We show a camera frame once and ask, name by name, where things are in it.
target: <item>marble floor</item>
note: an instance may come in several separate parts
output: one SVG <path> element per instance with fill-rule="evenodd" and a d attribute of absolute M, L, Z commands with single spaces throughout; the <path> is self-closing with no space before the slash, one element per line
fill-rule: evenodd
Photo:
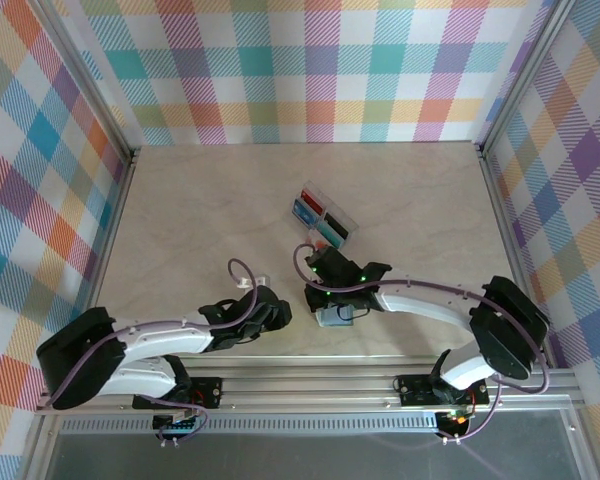
<path fill-rule="evenodd" d="M 144 147 L 98 303 L 118 318 L 181 318 L 242 295 L 226 270 L 239 257 L 271 277 L 293 320 L 223 355 L 437 356 L 466 343 L 410 314 L 318 326 L 291 263 L 306 234 L 291 206 L 307 180 L 359 225 L 344 253 L 361 266 L 476 290 L 511 275 L 469 143 Z"/>

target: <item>plaid wall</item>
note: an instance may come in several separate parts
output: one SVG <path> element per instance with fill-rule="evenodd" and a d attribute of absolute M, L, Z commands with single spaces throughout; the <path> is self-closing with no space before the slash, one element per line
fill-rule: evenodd
<path fill-rule="evenodd" d="M 114 115 L 153 145 L 468 140 L 540 3 L 54 1 Z"/>
<path fill-rule="evenodd" d="M 531 284 L 600 439 L 600 0 L 580 0 L 495 149 Z"/>
<path fill-rule="evenodd" d="M 85 306 L 121 173 L 26 0 L 0 1 L 0 480 L 43 388 L 35 348 Z"/>
<path fill-rule="evenodd" d="M 502 109 L 502 104 L 504 103 L 504 100 L 507 98 L 507 95 L 509 95 L 511 88 L 515 84 L 515 81 L 518 78 L 518 75 L 520 74 L 524 63 L 527 60 L 527 57 L 533 49 L 533 44 L 538 34 L 540 33 L 545 21 L 547 20 L 547 16 L 551 12 L 551 8 L 556 3 L 557 0 L 542 0 L 542 5 L 538 9 L 536 17 L 534 18 L 533 23 L 531 24 L 531 28 L 529 29 L 527 35 L 524 37 L 524 41 L 522 42 L 520 50 L 518 51 L 515 60 L 511 64 L 511 67 L 509 68 L 504 82 L 502 82 L 502 86 L 498 91 L 498 95 L 496 96 L 495 101 L 489 109 L 487 119 L 485 120 L 484 124 L 482 125 L 482 128 L 480 129 L 478 137 L 475 139 L 476 143 L 480 145 L 484 143 L 489 129 L 493 125 L 493 122 L 495 122 L 496 118 L 498 117 L 498 114 L 500 113 L 500 110 Z"/>

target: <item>clear plastic container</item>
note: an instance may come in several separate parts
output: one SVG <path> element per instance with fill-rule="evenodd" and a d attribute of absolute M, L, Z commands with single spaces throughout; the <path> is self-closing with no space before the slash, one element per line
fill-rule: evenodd
<path fill-rule="evenodd" d="M 353 307 L 335 305 L 316 312 L 316 320 L 321 327 L 350 327 L 353 325 Z"/>
<path fill-rule="evenodd" d="M 307 227 L 306 240 L 316 248 L 332 245 L 339 250 L 358 228 L 342 208 L 310 181 L 294 200 L 292 212 Z"/>

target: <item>cable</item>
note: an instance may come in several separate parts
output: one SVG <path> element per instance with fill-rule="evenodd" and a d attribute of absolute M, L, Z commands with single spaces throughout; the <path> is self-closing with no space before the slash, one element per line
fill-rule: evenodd
<path fill-rule="evenodd" d="M 249 268 L 249 266 L 238 258 L 232 258 L 227 263 L 227 269 L 229 270 L 229 275 L 231 275 L 231 278 L 233 278 L 234 280 L 236 279 L 236 276 L 233 274 L 233 268 L 232 268 L 232 265 L 234 263 L 237 263 L 242 268 L 244 268 L 244 270 L 247 272 L 247 275 L 249 276 L 249 280 L 251 280 L 251 285 L 254 285 L 254 288 L 252 289 L 253 294 L 251 295 L 251 303 L 249 304 L 249 307 L 247 308 L 247 310 L 242 315 L 240 315 L 238 318 L 236 318 L 235 320 L 233 320 L 231 322 L 221 323 L 219 325 L 203 325 L 203 324 L 198 324 L 198 323 L 193 323 L 193 322 L 184 322 L 183 323 L 182 321 L 177 321 L 177 320 L 161 320 L 161 321 L 156 321 L 156 322 L 148 322 L 148 323 L 141 323 L 139 325 L 134 325 L 133 327 L 135 328 L 135 331 L 137 332 L 137 331 L 140 331 L 142 328 L 147 328 L 147 327 L 155 327 L 155 326 L 164 327 L 167 325 L 173 325 L 175 327 L 180 327 L 180 328 L 195 327 L 195 328 L 203 329 L 203 330 L 206 330 L 206 329 L 218 330 L 218 329 L 223 329 L 223 328 L 235 327 L 236 325 L 239 325 L 240 323 L 244 322 L 247 318 L 249 318 L 249 316 L 253 312 L 253 309 L 255 308 L 256 302 L 258 299 L 258 291 L 255 287 L 256 279 L 255 279 L 255 276 L 253 275 L 253 272 Z M 56 391 L 53 393 L 53 395 L 51 395 L 51 398 L 47 402 L 47 406 L 53 405 L 56 402 L 56 400 L 58 400 L 58 398 L 60 398 L 60 396 L 64 393 L 64 391 L 69 387 L 69 384 L 71 383 L 71 381 L 75 378 L 75 376 L 78 374 L 78 372 L 84 366 L 84 364 L 87 362 L 87 360 L 89 360 L 91 358 L 91 356 L 96 352 L 96 350 L 98 350 L 102 345 L 107 343 L 109 340 L 113 340 L 114 338 L 117 338 L 121 335 L 127 334 L 130 329 L 131 329 L 131 327 L 122 328 L 120 330 L 110 333 L 106 337 L 103 337 L 100 340 L 98 340 L 96 343 L 94 343 L 91 346 L 91 348 L 89 348 L 89 350 L 87 350 L 84 353 L 84 355 L 82 355 L 80 360 L 78 360 L 76 362 L 76 364 L 69 371 L 69 373 L 67 374 L 65 379 L 60 384 L 60 386 L 56 389 Z"/>
<path fill-rule="evenodd" d="M 178 447 L 179 443 L 184 443 L 188 440 L 191 440 L 191 438 L 193 438 L 195 435 L 198 434 L 198 432 L 200 432 L 200 430 L 202 430 L 206 425 L 207 422 L 209 421 L 209 411 L 204 408 L 202 405 L 196 405 L 194 403 L 180 403 L 180 402 L 170 402 L 168 400 L 161 400 L 159 398 L 154 398 L 151 397 L 149 395 L 139 395 L 140 397 L 144 398 L 145 400 L 148 400 L 151 403 L 156 403 L 158 405 L 164 405 L 166 407 L 176 407 L 176 408 L 186 408 L 186 409 L 191 409 L 191 410 L 197 410 L 197 413 L 200 414 L 204 414 L 204 421 L 198 426 L 198 428 L 193 429 L 193 431 L 187 433 L 184 437 L 180 438 L 179 440 L 177 439 L 173 439 L 171 440 L 171 442 L 173 443 L 174 447 Z M 164 430 L 165 427 L 160 427 L 160 429 L 158 430 L 158 438 L 160 439 L 160 441 L 162 441 L 162 445 L 166 445 L 167 443 L 167 439 L 164 438 L 164 436 L 162 435 L 162 431 Z"/>
<path fill-rule="evenodd" d="M 487 426 L 487 424 L 493 418 L 493 415 L 496 413 L 496 407 L 498 406 L 498 403 L 500 403 L 501 396 L 502 396 L 502 384 L 499 383 L 498 389 L 496 390 L 496 398 L 493 400 L 493 404 L 491 405 L 491 408 L 489 409 L 487 416 L 484 417 L 484 420 L 482 421 L 482 423 L 480 425 L 478 425 L 476 428 L 474 428 L 470 432 L 465 433 L 462 437 L 460 437 L 459 438 L 460 440 L 466 440 L 466 439 L 473 437 L 474 435 L 477 435 L 484 429 L 484 427 Z M 446 437 L 449 439 L 455 440 L 455 437 L 452 437 L 449 434 L 446 434 Z"/>
<path fill-rule="evenodd" d="M 371 313 L 371 309 L 369 307 L 367 307 L 367 311 L 364 312 L 364 313 L 361 313 L 360 315 L 354 315 L 351 318 L 342 318 L 342 315 L 340 315 L 340 309 L 342 307 L 346 307 L 346 305 L 338 305 L 338 307 L 336 308 L 336 313 L 338 314 L 338 317 L 340 318 L 340 320 L 342 320 L 344 322 L 350 322 L 350 321 L 355 320 L 357 318 L 366 317 L 367 315 L 369 315 L 369 313 Z"/>
<path fill-rule="evenodd" d="M 502 308 L 500 305 L 498 305 L 494 301 L 489 300 L 488 298 L 483 297 L 481 295 L 478 295 L 477 293 L 473 293 L 468 290 L 464 290 L 462 288 L 451 287 L 449 285 L 442 285 L 442 284 L 434 283 L 434 282 L 427 282 L 424 280 L 411 280 L 411 279 L 409 279 L 409 280 L 400 280 L 400 279 L 377 280 L 374 282 L 366 282 L 366 283 L 361 283 L 359 285 L 354 285 L 353 287 L 339 287 L 339 288 L 325 287 L 324 285 L 320 285 L 319 283 L 313 282 L 300 269 L 300 265 L 298 263 L 298 252 L 303 248 L 311 248 L 311 250 L 313 252 L 316 251 L 315 247 L 310 243 L 302 243 L 302 244 L 298 245 L 295 248 L 295 250 L 293 251 L 293 266 L 295 267 L 296 272 L 298 273 L 300 278 L 302 280 L 304 280 L 304 282 L 307 285 L 310 285 L 311 287 L 315 288 L 316 290 L 320 290 L 323 292 L 331 292 L 331 293 L 351 293 L 351 292 L 357 292 L 358 290 L 364 290 L 365 288 L 368 288 L 368 287 L 379 287 L 379 286 L 384 286 L 384 285 L 407 285 L 409 287 L 422 287 L 422 288 L 428 288 L 428 289 L 432 289 L 432 290 L 441 290 L 443 292 L 453 293 L 455 295 L 463 295 L 464 297 L 471 298 L 473 300 L 482 302 L 485 305 L 488 305 L 493 310 L 500 313 L 500 315 L 502 315 L 502 317 L 505 320 L 507 320 L 516 329 L 516 331 L 520 334 L 520 336 L 522 336 L 522 338 L 527 342 L 527 344 L 531 348 L 531 351 L 533 352 L 533 354 L 536 356 L 536 358 L 540 362 L 540 368 L 542 369 L 542 384 L 537 388 L 524 387 L 522 385 L 504 381 L 500 378 L 494 378 L 494 381 L 496 383 L 498 383 L 499 385 L 504 385 L 507 387 L 515 388 L 521 392 L 529 393 L 529 394 L 544 393 L 549 388 L 549 365 L 547 365 L 547 360 L 544 358 L 544 355 L 542 354 L 542 352 L 540 351 L 538 346 L 535 344 L 535 342 L 533 341 L 533 339 L 531 338 L 529 333 L 527 333 L 527 331 L 524 329 L 524 327 L 522 325 L 520 325 L 520 322 L 518 322 L 509 312 L 507 312 L 504 308 Z"/>
<path fill-rule="evenodd" d="M 471 415 L 476 414 L 476 394 L 473 393 L 473 390 L 469 390 L 469 394 L 471 395 Z"/>

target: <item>white connector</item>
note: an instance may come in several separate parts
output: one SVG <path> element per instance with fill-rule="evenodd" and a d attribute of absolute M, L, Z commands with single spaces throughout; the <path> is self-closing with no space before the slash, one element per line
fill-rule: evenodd
<path fill-rule="evenodd" d="M 255 275 L 256 286 L 268 287 L 271 285 L 271 279 L 269 275 Z M 245 277 L 240 277 L 240 281 L 236 284 L 236 287 L 241 288 L 243 290 L 251 290 L 253 286 L 251 285 L 251 280 Z"/>

